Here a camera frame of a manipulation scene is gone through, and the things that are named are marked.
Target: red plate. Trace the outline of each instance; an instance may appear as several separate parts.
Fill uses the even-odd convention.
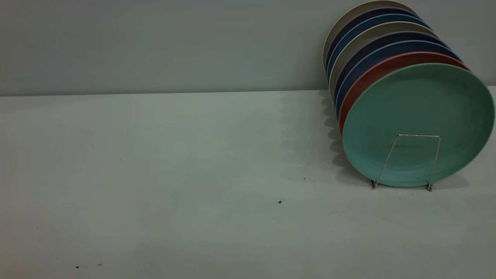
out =
[[[374,65],[353,83],[344,97],[339,112],[339,132],[341,136],[343,136],[344,122],[348,112],[365,89],[392,71],[422,63],[444,63],[469,70],[465,64],[447,55],[423,51],[400,54]]]

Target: blue plate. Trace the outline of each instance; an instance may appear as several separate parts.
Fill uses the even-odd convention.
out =
[[[441,53],[453,57],[458,61],[462,62],[461,59],[456,54],[454,54],[449,48],[433,42],[410,40],[410,41],[392,43],[387,46],[384,46],[365,56],[346,75],[336,95],[336,101],[335,101],[336,116],[339,117],[339,110],[341,109],[341,104],[343,103],[343,99],[346,96],[346,93],[348,92],[350,87],[363,73],[365,73],[368,69],[370,69],[370,67],[390,57],[403,53],[416,52],[416,51],[429,51],[429,52]]]
[[[407,10],[401,9],[401,8],[394,8],[394,7],[376,8],[376,9],[368,10],[364,13],[357,15],[357,17],[353,18],[350,22],[348,22],[348,24],[346,24],[338,32],[336,37],[334,37],[334,39],[332,39],[332,43],[330,44],[329,49],[327,50],[327,55],[325,58],[325,65],[327,65],[327,62],[329,61],[329,57],[331,56],[332,51],[336,47],[336,44],[339,42],[339,40],[341,40],[341,38],[343,38],[343,36],[346,33],[348,33],[348,31],[350,31],[353,27],[357,26],[358,24],[360,24],[361,22],[363,22],[369,18],[378,16],[378,15],[383,15],[383,14],[390,14],[390,13],[396,13],[396,14],[399,13],[399,14],[405,14],[405,15],[418,17],[416,14],[414,14],[410,11],[407,11]]]
[[[336,61],[338,55],[341,53],[344,47],[349,42],[351,42],[351,40],[353,40],[357,35],[359,35],[360,33],[364,32],[369,28],[372,28],[382,23],[392,22],[392,21],[413,22],[431,29],[425,22],[423,22],[421,19],[418,19],[417,17],[413,17],[411,15],[405,15],[405,14],[398,14],[398,13],[378,15],[365,20],[364,22],[358,24],[357,26],[353,27],[350,31],[348,31],[343,36],[343,38],[339,40],[339,42],[336,44],[336,47],[332,50],[332,54],[329,57],[329,61],[327,62],[327,69],[326,69],[327,83],[329,84],[329,75],[331,74],[331,69],[332,66],[334,65],[334,62]]]
[[[365,56],[367,56],[368,54],[370,54],[374,50],[380,49],[383,46],[387,46],[389,44],[396,43],[396,42],[410,41],[410,40],[421,40],[421,41],[433,42],[433,43],[437,43],[437,44],[440,44],[442,46],[448,47],[440,39],[438,39],[432,35],[423,33],[423,32],[402,31],[402,32],[395,32],[395,33],[391,33],[391,34],[387,34],[387,35],[384,35],[382,37],[379,37],[379,38],[371,41],[370,43],[364,45],[353,56],[351,56],[351,58],[346,62],[345,66],[343,67],[343,69],[339,73],[338,78],[337,78],[336,83],[335,83],[334,100],[336,100],[336,95],[338,93],[338,89],[341,86],[341,83],[343,82],[346,75]]]

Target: beige plate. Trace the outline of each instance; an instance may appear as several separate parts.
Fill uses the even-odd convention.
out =
[[[356,6],[353,9],[349,10],[344,16],[342,16],[335,24],[332,26],[331,30],[329,31],[329,34],[327,35],[327,39],[325,39],[324,43],[324,49],[322,50],[322,63],[324,65],[324,71],[326,71],[327,63],[325,62],[325,58],[327,57],[327,52],[329,51],[329,46],[331,45],[332,41],[336,37],[336,35],[343,29],[346,24],[348,24],[353,18],[357,17],[358,15],[371,10],[371,9],[376,9],[376,8],[382,8],[382,7],[395,7],[395,8],[402,8],[405,10],[408,10],[414,14],[415,13],[410,7],[398,3],[395,1],[371,1],[367,2],[364,4],[361,4],[360,6]]]
[[[329,76],[329,93],[331,94],[331,100],[333,104],[334,85],[339,73],[345,66],[346,62],[351,58],[351,56],[353,56],[360,48],[373,41],[374,39],[387,35],[389,33],[400,31],[417,31],[437,37],[437,35],[434,34],[434,32],[427,27],[408,21],[392,21],[379,24],[358,34],[358,36],[356,36],[343,48],[341,53],[338,55],[336,62],[332,66],[331,74]]]

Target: metal wire stand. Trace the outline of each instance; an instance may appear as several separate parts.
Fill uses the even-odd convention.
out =
[[[441,145],[441,136],[434,136],[434,135],[412,135],[412,134],[398,134],[393,141],[393,145],[391,146],[391,149],[389,150],[389,153],[387,154],[386,161],[382,165],[382,169],[380,170],[379,177],[377,178],[376,181],[370,179],[370,183],[372,186],[372,189],[375,189],[377,185],[379,185],[380,178],[382,176],[382,173],[384,172],[384,169],[386,168],[387,162],[389,161],[389,157],[391,156],[391,153],[393,152],[394,146],[396,145],[396,141],[398,140],[399,137],[427,137],[427,138],[437,138],[437,148],[435,150],[435,156],[434,156],[434,162],[433,162],[433,168],[431,170],[431,176],[429,178],[429,182],[426,184],[427,191],[432,192],[432,178],[434,175],[434,168],[435,168],[435,163],[437,161],[437,154],[439,153],[439,146]]]

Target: white table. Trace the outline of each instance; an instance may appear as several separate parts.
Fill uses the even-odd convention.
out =
[[[326,96],[0,98],[0,278],[493,279],[495,137],[373,191]]]

